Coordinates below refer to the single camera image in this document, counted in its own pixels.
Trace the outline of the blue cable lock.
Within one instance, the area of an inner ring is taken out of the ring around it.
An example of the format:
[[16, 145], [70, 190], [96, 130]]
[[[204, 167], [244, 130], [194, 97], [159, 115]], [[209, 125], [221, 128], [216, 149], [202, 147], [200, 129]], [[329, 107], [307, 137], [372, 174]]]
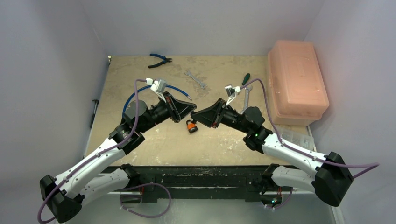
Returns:
[[[139, 93], [139, 92], [141, 92], [141, 91], [143, 91], [143, 90], [145, 90], [145, 89], [149, 89], [150, 87], [151, 87], [150, 85], [146, 85], [146, 86], [144, 86], [144, 87], [139, 88], [139, 89], [137, 90], [137, 92]], [[179, 89], [179, 88], [177, 88], [177, 87], [175, 87], [175, 86], [169, 85], [169, 84], [167, 84], [166, 87], [167, 87], [167, 88], [174, 89], [174, 90], [176, 90], [176, 91], [182, 93], [182, 94], [185, 95], [190, 101], [192, 101], [192, 98], [190, 97], [190, 95], [189, 95], [188, 93], [184, 92], [183, 90], [181, 90], [181, 89]], [[126, 100], [126, 102], [125, 102], [125, 104], [124, 104], [124, 106], [123, 106], [122, 113], [124, 113], [124, 112], [126, 111], [126, 109], [127, 109], [128, 105], [129, 105], [130, 101], [132, 100], [132, 98], [133, 98], [134, 96], [135, 96], [135, 93], [133, 93], [132, 95], [130, 95], [130, 97]]]

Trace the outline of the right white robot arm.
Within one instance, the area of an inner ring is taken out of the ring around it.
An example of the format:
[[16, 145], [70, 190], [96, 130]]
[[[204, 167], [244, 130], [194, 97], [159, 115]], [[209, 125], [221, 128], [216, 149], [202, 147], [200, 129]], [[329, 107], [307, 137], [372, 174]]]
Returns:
[[339, 154], [307, 150], [265, 128], [265, 119], [258, 107], [248, 107], [239, 114], [220, 98], [212, 106], [192, 112], [191, 118], [207, 127], [217, 128], [224, 124], [241, 131], [246, 134], [243, 141], [249, 149], [295, 166], [289, 169], [274, 165], [273, 170], [262, 177], [266, 189], [273, 190], [277, 186], [303, 189], [315, 193], [326, 204], [338, 207], [354, 181]]

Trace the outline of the orange black padlock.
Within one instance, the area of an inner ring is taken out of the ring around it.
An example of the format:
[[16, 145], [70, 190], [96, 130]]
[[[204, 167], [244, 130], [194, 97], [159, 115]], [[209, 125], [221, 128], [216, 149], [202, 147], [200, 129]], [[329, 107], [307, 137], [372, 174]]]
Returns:
[[196, 122], [193, 120], [190, 120], [190, 119], [186, 120], [186, 127], [190, 134], [192, 134], [198, 130], [198, 128], [196, 126]]

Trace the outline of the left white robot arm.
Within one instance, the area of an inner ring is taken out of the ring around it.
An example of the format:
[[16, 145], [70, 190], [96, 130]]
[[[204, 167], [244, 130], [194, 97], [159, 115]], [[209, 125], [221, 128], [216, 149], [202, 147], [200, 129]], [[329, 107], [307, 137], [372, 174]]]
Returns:
[[94, 194], [103, 193], [103, 189], [137, 189], [138, 176], [122, 169], [105, 176], [101, 184], [94, 180], [105, 168], [144, 142], [143, 133], [167, 119], [178, 123], [196, 108], [196, 104], [178, 100], [167, 91], [160, 94], [159, 102], [151, 107], [139, 99], [131, 102], [123, 112], [120, 124], [96, 150], [72, 168], [55, 177], [46, 175], [39, 181], [43, 204], [37, 215], [38, 222], [48, 223], [41, 218], [45, 206], [53, 214], [50, 221], [64, 223], [75, 217]]

